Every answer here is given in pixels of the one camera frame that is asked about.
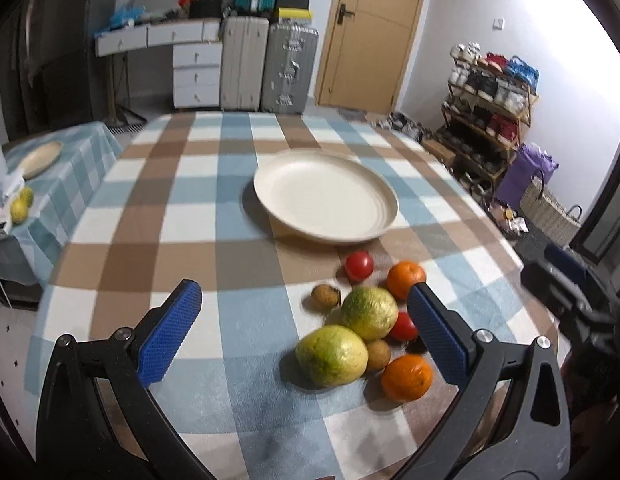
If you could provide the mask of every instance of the purple bag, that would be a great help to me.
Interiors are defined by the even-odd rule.
[[[543,172],[544,181],[547,184],[558,167],[559,164],[533,142],[522,144],[517,159],[497,189],[496,198],[518,210],[521,197],[526,192],[536,171],[541,170]]]

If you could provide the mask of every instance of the gray suitcase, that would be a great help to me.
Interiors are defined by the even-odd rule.
[[[300,25],[272,25],[267,40],[261,109],[279,114],[301,114],[319,40],[317,30]]]
[[[225,20],[221,110],[259,110],[268,26],[265,18]]]

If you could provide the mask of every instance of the plate rim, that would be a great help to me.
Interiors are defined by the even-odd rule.
[[[24,162],[30,157],[33,156],[36,152],[42,150],[43,148],[45,148],[46,146],[50,146],[50,145],[56,145],[59,147],[59,151],[58,153],[52,158],[52,161],[45,166],[45,168],[43,168],[42,170],[38,170],[38,171],[29,171],[29,172],[25,172],[25,169],[23,168],[23,164]],[[61,156],[61,152],[63,150],[63,143],[61,140],[51,140],[50,142],[46,142],[45,144],[41,144],[40,146],[36,147],[35,149],[33,149],[32,151],[30,151],[29,153],[27,153],[26,156],[23,157],[23,159],[19,162],[18,166],[16,167],[18,170],[21,170],[24,172],[23,175],[23,180],[32,180],[33,178],[36,178],[37,176],[39,176],[41,173],[45,172],[46,170],[49,170],[50,167],[57,161],[59,160],[59,157]]]
[[[382,229],[379,229],[379,230],[374,231],[374,232],[370,232],[370,234],[366,235],[365,237],[343,238],[343,237],[330,237],[330,236],[326,236],[326,235],[312,233],[312,232],[306,231],[304,229],[298,228],[296,226],[293,226],[289,222],[286,222],[283,219],[281,219],[278,215],[276,215],[276,213],[274,213],[266,205],[266,202],[264,202],[262,194],[259,192],[259,187],[260,187],[259,183],[263,180],[263,177],[261,175],[263,175],[265,169],[268,166],[273,165],[280,158],[283,158],[284,156],[289,156],[292,153],[298,153],[298,154],[311,153],[312,155],[317,155],[318,154],[318,155],[324,155],[324,156],[327,156],[327,157],[338,158],[340,160],[345,160],[345,161],[349,162],[350,164],[355,164],[357,166],[360,166],[361,168],[363,168],[364,171],[367,171],[367,172],[373,174],[374,176],[376,176],[376,178],[378,178],[381,181],[381,183],[384,186],[386,186],[387,189],[390,190],[391,196],[394,199],[394,204],[395,204],[396,212],[394,213],[394,216],[389,221],[389,224],[386,227],[382,228]],[[296,148],[296,149],[282,150],[282,151],[280,151],[278,153],[275,153],[274,157],[272,159],[270,159],[265,164],[263,164],[262,166],[259,166],[257,168],[257,170],[254,173],[252,184],[253,184],[253,187],[254,187],[254,192],[256,193],[256,196],[259,199],[259,202],[261,203],[263,208],[266,210],[266,212],[270,216],[275,218],[277,221],[281,222],[286,227],[292,229],[294,232],[299,233],[299,234],[303,235],[306,238],[311,238],[312,240],[319,240],[319,241],[328,242],[328,243],[332,243],[332,244],[357,244],[357,243],[361,243],[361,242],[367,242],[367,241],[370,241],[370,240],[375,240],[376,238],[379,238],[382,235],[384,235],[385,233],[387,233],[392,228],[392,225],[394,224],[394,222],[396,221],[396,219],[397,219],[397,217],[399,215],[399,198],[398,198],[398,195],[397,195],[396,191],[394,190],[394,188],[392,187],[392,185],[390,184],[390,182],[388,182],[388,180],[383,175],[379,174],[375,170],[372,170],[371,168],[368,168],[368,167],[364,166],[359,161],[353,160],[351,157],[349,157],[347,155],[343,155],[342,153],[337,153],[337,152],[331,152],[330,150],[324,150],[324,149],[321,149],[321,148]]]

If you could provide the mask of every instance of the orange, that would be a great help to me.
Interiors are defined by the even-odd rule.
[[[385,367],[381,386],[396,402],[421,399],[432,386],[432,368],[423,357],[406,354]]]
[[[426,281],[426,271],[419,264],[405,260],[388,272],[387,288],[399,300],[407,300],[408,291],[415,283]]]

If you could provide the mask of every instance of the checkered tablecloth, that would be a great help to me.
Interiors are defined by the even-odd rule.
[[[2,280],[47,285],[78,219],[122,152],[105,124],[83,124],[15,146],[6,155],[8,172],[32,150],[54,140],[63,143],[59,160],[27,182],[34,191],[27,221],[0,240]]]
[[[361,246],[376,265],[367,283],[409,258],[471,327],[511,342],[556,339],[551,319],[520,287],[510,246],[413,140],[322,118],[177,114],[125,150],[65,248],[30,343],[33,407],[59,335],[107,338],[135,326],[190,278],[204,291],[201,313],[150,390],[219,479],[381,479],[397,470],[456,389],[437,373],[425,397],[397,406],[378,378],[316,390],[299,375],[295,345],[325,322],[307,309],[309,293],[318,282],[349,291],[340,268],[353,248],[303,240],[264,212],[253,174],[290,148],[353,157],[394,187],[401,213],[392,230]]]

